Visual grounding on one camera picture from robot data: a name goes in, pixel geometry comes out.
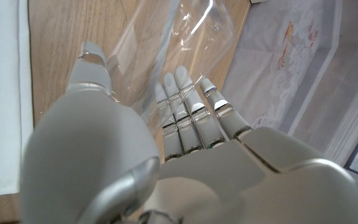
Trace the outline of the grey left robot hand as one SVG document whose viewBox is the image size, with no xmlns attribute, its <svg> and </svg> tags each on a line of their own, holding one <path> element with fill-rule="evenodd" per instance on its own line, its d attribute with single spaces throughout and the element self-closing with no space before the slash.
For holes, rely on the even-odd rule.
<svg viewBox="0 0 358 224">
<path fill-rule="evenodd" d="M 358 223 L 342 167 L 270 128 L 221 121 L 229 141 L 168 161 L 140 116 L 111 96 L 102 50 L 85 42 L 65 93 L 35 127 L 21 170 L 23 223 Z"/>
</svg>

